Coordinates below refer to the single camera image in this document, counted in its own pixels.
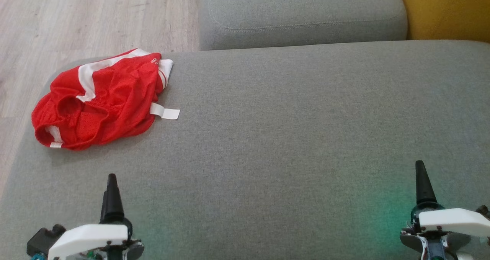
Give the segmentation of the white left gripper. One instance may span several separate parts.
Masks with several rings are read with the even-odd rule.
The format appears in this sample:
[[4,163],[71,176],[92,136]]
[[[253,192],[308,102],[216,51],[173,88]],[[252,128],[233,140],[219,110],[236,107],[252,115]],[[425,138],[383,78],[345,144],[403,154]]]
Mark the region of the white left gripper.
[[68,230],[49,248],[49,260],[138,260],[145,246],[132,238],[115,174],[108,175],[99,224]]

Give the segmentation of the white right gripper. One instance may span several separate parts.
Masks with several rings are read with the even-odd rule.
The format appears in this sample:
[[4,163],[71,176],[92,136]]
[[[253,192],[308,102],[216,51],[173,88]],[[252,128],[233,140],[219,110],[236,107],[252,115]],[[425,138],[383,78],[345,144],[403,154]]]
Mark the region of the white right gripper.
[[489,209],[476,211],[443,208],[438,201],[422,160],[415,162],[416,206],[411,220],[400,232],[401,243],[419,253],[421,260],[472,260],[461,249],[479,237],[489,244]]

